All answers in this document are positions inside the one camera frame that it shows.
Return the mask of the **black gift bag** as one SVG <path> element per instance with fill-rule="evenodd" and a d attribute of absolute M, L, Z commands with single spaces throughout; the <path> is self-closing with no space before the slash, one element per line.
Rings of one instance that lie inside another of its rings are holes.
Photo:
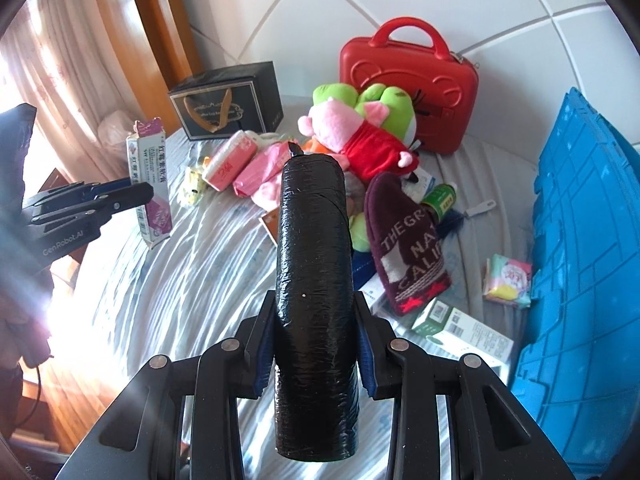
<path fill-rule="evenodd" d="M 283 119 L 270 61 L 206 70 L 181 81 L 168 96 L 191 141 L 228 139 L 239 130 L 273 132 Z"/>

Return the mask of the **pink white medicine box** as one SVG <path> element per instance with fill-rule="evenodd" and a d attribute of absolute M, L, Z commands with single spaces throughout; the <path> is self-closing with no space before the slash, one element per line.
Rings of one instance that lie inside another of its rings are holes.
<path fill-rule="evenodd" d="M 166 169 L 166 132 L 159 117 L 134 123 L 127 136 L 126 149 L 132 184 L 145 183 L 152 188 L 151 198 L 137 206 L 142 240 L 154 248 L 170 237 L 172 217 Z"/>

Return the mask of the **pink soft pouch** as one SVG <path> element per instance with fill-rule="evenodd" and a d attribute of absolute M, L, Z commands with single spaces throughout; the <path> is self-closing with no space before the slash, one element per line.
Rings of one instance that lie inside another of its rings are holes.
<path fill-rule="evenodd" d="M 282 174 L 276 174 L 268 181 L 262 183 L 250 198 L 253 203 L 263 211 L 273 211 L 280 207 L 281 186 Z"/>

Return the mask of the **blue plastic crate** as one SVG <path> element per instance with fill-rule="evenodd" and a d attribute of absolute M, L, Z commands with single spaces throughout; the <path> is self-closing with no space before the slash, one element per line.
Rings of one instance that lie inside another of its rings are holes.
<path fill-rule="evenodd" d="M 510 388 L 575 477 L 639 417 L 639 155 L 576 89 L 534 183 L 533 278 Z"/>

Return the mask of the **yellow candy wrapper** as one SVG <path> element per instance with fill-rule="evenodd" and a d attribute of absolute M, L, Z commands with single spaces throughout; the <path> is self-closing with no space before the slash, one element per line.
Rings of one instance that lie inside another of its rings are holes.
<path fill-rule="evenodd" d="M 202 199 L 206 189 L 206 183 L 202 174 L 209 162 L 208 157 L 202 157 L 194 164 L 184 168 L 182 185 L 178 195 L 178 202 L 181 207 L 196 206 Z"/>

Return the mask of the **orange green snack packet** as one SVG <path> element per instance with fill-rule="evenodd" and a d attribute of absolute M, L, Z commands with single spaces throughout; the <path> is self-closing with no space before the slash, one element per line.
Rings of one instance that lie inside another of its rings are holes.
<path fill-rule="evenodd" d="M 265 228 L 274 246 L 278 244 L 279 236 L 279 212 L 280 208 L 266 212 L 259 218 L 260 224 Z"/>

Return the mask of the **grey mouse plush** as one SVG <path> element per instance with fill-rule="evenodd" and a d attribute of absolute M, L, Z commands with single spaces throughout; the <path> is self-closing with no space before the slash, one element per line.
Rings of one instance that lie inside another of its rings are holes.
<path fill-rule="evenodd" d="M 363 211 L 364 194 L 366 187 L 364 184 L 350 171 L 344 173 L 345 195 L 347 204 L 347 213 L 349 217 L 356 216 Z"/>

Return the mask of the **black garbage bag roll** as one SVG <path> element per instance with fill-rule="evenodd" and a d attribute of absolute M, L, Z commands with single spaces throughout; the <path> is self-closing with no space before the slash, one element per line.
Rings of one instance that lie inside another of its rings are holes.
<path fill-rule="evenodd" d="M 276 448 L 326 463 L 357 449 L 357 327 L 344 172 L 292 148 L 282 171 L 276 281 Z"/>

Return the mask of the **white red medicine box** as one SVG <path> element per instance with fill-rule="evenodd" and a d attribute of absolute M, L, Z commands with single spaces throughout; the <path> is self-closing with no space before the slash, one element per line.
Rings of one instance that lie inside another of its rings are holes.
<path fill-rule="evenodd" d="M 364 300 L 373 314 L 381 312 L 387 306 L 386 291 L 378 274 L 369 278 L 359 291 L 363 294 Z"/>

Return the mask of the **red hard-shell case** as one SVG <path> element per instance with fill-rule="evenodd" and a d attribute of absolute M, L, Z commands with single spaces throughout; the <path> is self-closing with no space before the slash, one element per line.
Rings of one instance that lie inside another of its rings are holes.
<path fill-rule="evenodd" d="M 371 84 L 405 90 L 416 112 L 416 137 L 427 151 L 442 155 L 460 148 L 480 83 L 475 66 L 452 52 L 433 25 L 410 16 L 347 41 L 340 81 L 358 90 Z"/>

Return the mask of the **pastel tissue pack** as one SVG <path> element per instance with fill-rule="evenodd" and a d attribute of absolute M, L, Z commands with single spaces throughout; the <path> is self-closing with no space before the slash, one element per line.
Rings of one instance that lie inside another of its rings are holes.
<path fill-rule="evenodd" d="M 492 255 L 486 260 L 483 297 L 520 310 L 530 307 L 532 266 L 529 263 Z"/>

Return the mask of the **small green plush ball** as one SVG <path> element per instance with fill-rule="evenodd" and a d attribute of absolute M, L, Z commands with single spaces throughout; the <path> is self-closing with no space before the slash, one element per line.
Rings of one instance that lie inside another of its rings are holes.
<path fill-rule="evenodd" d="M 367 220 L 363 212 L 349 218 L 349 232 L 352 249 L 355 252 L 370 252 L 371 246 L 367 231 Z"/>

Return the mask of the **maroon knit beanie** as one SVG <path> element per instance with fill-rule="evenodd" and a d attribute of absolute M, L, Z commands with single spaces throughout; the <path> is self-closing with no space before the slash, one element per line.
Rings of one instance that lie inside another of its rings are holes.
<path fill-rule="evenodd" d="M 451 285 L 434 218 L 401 188 L 396 174 L 378 174 L 364 198 L 372 257 L 398 315 L 425 307 Z"/>

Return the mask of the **green spray bottle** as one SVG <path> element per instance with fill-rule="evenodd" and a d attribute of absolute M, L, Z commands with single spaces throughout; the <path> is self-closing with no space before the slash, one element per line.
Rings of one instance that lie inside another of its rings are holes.
<path fill-rule="evenodd" d="M 448 183 L 435 185 L 421 200 L 432 221 L 439 224 L 457 200 L 457 189 Z"/>

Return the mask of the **white plastic clip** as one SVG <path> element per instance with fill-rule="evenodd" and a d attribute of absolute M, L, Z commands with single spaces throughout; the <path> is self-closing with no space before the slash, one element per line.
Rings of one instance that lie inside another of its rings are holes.
<path fill-rule="evenodd" d="M 489 211 L 492 211 L 497 206 L 497 203 L 494 200 L 485 200 L 483 203 L 480 203 L 476 206 L 468 208 L 464 215 L 466 218 L 471 219 L 481 214 L 487 214 Z"/>

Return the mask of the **blue feather duster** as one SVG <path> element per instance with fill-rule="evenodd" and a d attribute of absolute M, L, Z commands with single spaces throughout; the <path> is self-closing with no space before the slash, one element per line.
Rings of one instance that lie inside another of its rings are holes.
<path fill-rule="evenodd" d="M 455 209 L 450 209 L 435 226 L 436 234 L 440 240 L 457 233 L 465 222 L 465 215 Z"/>

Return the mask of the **pink pig plush red shirt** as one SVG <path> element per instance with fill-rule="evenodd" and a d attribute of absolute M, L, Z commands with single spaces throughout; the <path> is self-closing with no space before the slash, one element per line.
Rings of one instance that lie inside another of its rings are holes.
<path fill-rule="evenodd" d="M 314 104 L 298 118 L 297 127 L 303 136 L 316 138 L 345 159 L 347 169 L 365 185 L 383 172 L 402 177 L 419 166 L 419 159 L 401 140 L 340 100 Z"/>

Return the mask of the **red white tissue pack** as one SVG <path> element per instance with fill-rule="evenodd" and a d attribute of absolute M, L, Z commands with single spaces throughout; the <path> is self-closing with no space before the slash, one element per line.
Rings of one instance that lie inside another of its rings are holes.
<path fill-rule="evenodd" d="M 250 130 L 237 131 L 205 166 L 202 179 L 215 191 L 224 191 L 257 151 L 257 134 Z"/>

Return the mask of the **green frog plush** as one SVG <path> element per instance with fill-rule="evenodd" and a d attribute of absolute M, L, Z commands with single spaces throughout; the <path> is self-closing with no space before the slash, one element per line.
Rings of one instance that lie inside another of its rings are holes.
<path fill-rule="evenodd" d="M 351 84 L 322 84 L 312 92 L 312 102 L 329 98 L 352 107 L 363 118 L 378 125 L 401 140 L 407 148 L 416 140 L 416 113 L 405 90 L 385 84 L 371 84 L 362 91 Z"/>

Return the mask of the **wooden door frame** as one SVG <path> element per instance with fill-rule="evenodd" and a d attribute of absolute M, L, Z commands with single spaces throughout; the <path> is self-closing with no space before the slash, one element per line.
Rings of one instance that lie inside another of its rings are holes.
<path fill-rule="evenodd" d="M 165 131 L 181 127 L 168 92 L 201 73 L 183 0 L 96 0 L 108 41 L 142 117 L 162 120 Z"/>

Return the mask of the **green white medicine box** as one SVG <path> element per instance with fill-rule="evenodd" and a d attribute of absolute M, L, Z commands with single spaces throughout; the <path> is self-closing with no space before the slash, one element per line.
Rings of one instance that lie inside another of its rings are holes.
<path fill-rule="evenodd" d="M 411 329 L 457 359 L 475 353 L 490 367 L 510 362 L 512 339 L 437 298 L 425 307 Z"/>

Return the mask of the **pink wipes pack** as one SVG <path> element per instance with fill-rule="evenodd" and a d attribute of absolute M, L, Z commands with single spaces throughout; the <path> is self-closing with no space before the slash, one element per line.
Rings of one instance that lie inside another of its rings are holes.
<path fill-rule="evenodd" d="M 260 186 L 276 176 L 291 158 L 290 144 L 277 142 L 260 151 L 234 179 L 236 196 L 253 195 Z"/>

